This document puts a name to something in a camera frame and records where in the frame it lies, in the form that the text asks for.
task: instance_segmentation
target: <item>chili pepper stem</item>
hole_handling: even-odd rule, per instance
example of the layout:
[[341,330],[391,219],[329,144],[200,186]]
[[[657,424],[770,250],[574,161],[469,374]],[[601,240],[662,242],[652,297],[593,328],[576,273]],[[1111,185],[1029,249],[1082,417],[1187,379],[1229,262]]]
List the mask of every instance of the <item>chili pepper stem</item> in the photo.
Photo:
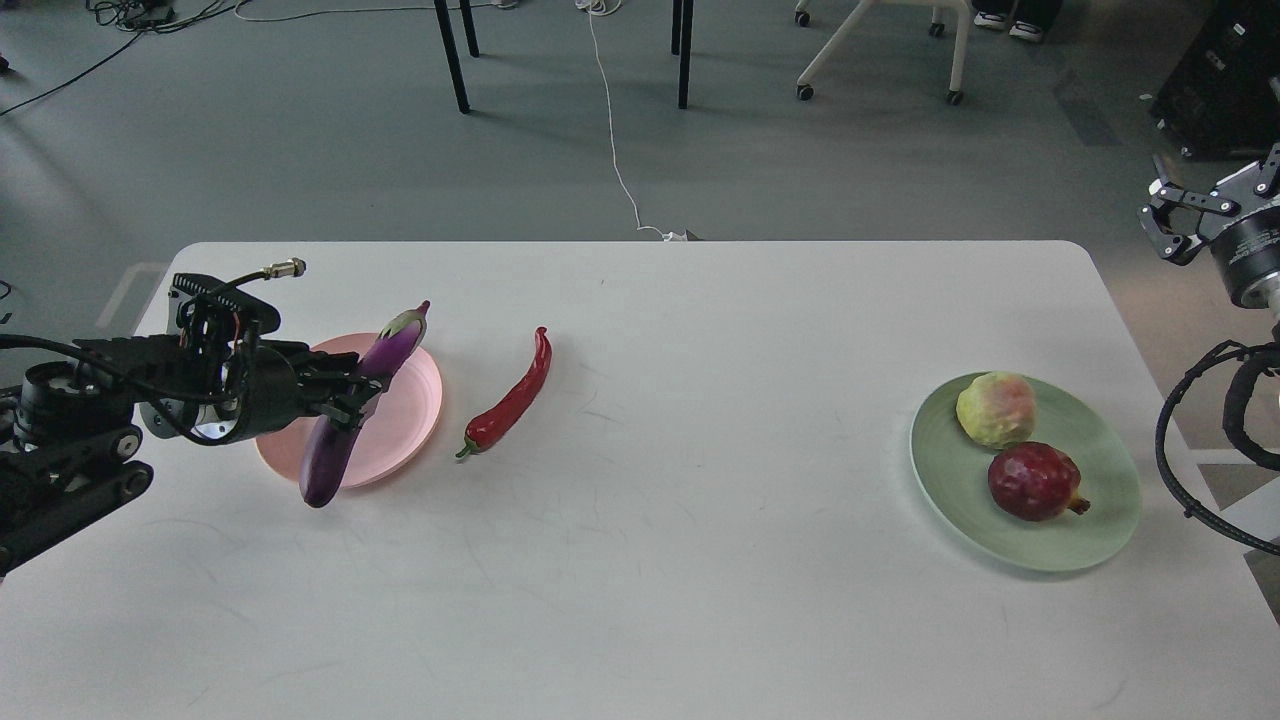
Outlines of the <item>chili pepper stem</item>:
[[458,454],[454,455],[454,457],[462,460],[463,457],[471,455],[472,452],[480,452],[480,445],[476,441],[471,438],[463,438],[463,441],[465,441],[465,447],[461,451],[458,451]]

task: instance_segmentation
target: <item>gray floor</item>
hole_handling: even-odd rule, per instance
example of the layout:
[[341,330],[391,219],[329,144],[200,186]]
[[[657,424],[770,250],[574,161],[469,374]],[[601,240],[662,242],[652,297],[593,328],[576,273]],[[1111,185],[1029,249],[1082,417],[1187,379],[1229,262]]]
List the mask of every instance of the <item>gray floor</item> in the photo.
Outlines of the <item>gray floor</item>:
[[[175,0],[179,17],[205,4]],[[1263,342],[1271,325],[1230,306],[1207,256],[1158,260],[1137,223],[1151,155],[1176,158],[1149,96],[1211,5],[1068,1],[1042,46],[975,29],[964,102],[948,106],[954,28],[929,37],[923,8],[874,9],[800,102],[796,76],[850,3],[817,0],[800,28],[786,0],[703,0],[681,111],[668,3],[627,0],[589,24],[571,0],[522,0],[476,12],[483,56],[462,64],[470,115],[456,109],[431,12],[224,14],[145,36],[0,118],[0,279],[14,286],[0,318],[5,332],[55,340],[127,334],[165,264],[198,241],[658,240],[635,229],[611,163],[594,26],[643,223],[709,240],[1074,241],[1167,391],[1217,341]],[[316,6],[257,0],[242,12]],[[0,81],[0,108],[128,38],[79,4],[6,6],[0,53],[15,72]],[[1240,164],[1176,167],[1207,190]],[[32,361],[0,355],[4,384]],[[1226,379],[1202,383],[1179,425],[1193,448],[1225,448]],[[1274,436],[1280,409],[1251,421],[1256,437]],[[1254,470],[1206,475],[1228,502],[1268,479]],[[1251,565],[1280,607],[1280,562]]]

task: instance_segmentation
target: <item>shoe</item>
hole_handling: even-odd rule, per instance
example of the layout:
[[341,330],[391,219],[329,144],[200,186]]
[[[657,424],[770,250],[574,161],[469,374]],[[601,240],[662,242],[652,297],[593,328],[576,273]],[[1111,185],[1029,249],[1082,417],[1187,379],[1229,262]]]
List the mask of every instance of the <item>shoe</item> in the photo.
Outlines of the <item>shoe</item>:
[[1009,15],[1002,13],[978,13],[973,17],[973,24],[987,29],[1005,29],[1009,27]]
[[1027,42],[1041,42],[1044,40],[1044,31],[1032,23],[1018,20],[1014,23],[1014,28],[1009,31],[1009,37],[1016,37]]

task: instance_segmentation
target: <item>cable connector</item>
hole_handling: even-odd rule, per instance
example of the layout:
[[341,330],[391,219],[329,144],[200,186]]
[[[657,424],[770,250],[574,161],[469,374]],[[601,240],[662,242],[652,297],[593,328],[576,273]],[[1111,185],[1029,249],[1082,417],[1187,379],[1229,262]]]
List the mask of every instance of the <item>cable connector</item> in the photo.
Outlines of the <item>cable connector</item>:
[[164,3],[152,3],[151,6],[142,12],[142,14],[123,20],[122,27],[132,31],[154,29],[172,23],[174,17],[177,17],[177,13],[174,13],[173,8],[169,5]]
[[289,258],[284,263],[274,263],[262,268],[266,279],[297,278],[307,272],[307,264],[301,258]]

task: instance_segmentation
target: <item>black cable on floor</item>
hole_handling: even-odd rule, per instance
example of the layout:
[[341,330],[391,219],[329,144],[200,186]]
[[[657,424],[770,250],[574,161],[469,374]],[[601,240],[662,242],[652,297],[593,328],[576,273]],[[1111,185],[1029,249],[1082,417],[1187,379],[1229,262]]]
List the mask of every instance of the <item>black cable on floor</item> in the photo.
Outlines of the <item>black cable on floor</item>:
[[69,79],[69,81],[67,81],[67,82],[64,82],[64,83],[59,85],[58,87],[54,87],[54,88],[51,88],[51,90],[46,90],[45,92],[41,92],[40,95],[37,95],[37,96],[35,96],[35,97],[32,97],[32,99],[29,99],[29,100],[23,100],[22,102],[18,102],[18,104],[17,104],[17,105],[14,105],[13,108],[6,108],[5,110],[0,110],[0,118],[3,118],[3,117],[5,117],[5,115],[8,115],[9,113],[13,113],[13,111],[14,111],[14,110],[17,110],[18,108],[23,108],[23,106],[26,106],[26,105],[31,105],[31,104],[32,104],[32,102],[35,102],[36,100],[41,100],[41,99],[44,99],[44,97],[49,97],[50,95],[52,95],[52,94],[58,92],[59,90],[61,90],[61,88],[64,88],[64,87],[69,86],[70,83],[73,83],[73,82],[76,82],[76,81],[78,81],[79,78],[82,78],[82,77],[87,76],[88,73],[91,73],[91,72],[93,72],[93,70],[96,70],[96,69],[101,68],[102,65],[105,65],[105,64],[106,64],[106,61],[108,61],[108,60],[110,60],[111,58],[115,58],[115,56],[116,56],[116,55],[119,55],[120,53],[124,53],[125,50],[128,50],[128,49],[129,49],[129,46],[131,46],[131,45],[133,45],[134,42],[137,42],[140,37],[142,37],[142,33],[141,33],[141,32],[140,32],[140,33],[137,33],[137,35],[134,35],[133,37],[131,37],[131,38],[129,38],[129,41],[128,41],[128,42],[125,42],[124,45],[122,45],[122,46],[120,46],[120,49],[119,49],[119,50],[116,50],[115,53],[111,53],[111,54],[110,54],[110,55],[108,55],[106,58],[102,58],[102,59],[101,59],[101,60],[99,60],[99,61],[97,61],[96,64],[93,64],[93,67],[91,67],[90,69],[87,69],[87,70],[84,70],[83,73],[81,73],[81,74],[78,74],[78,76],[73,77],[72,79]]

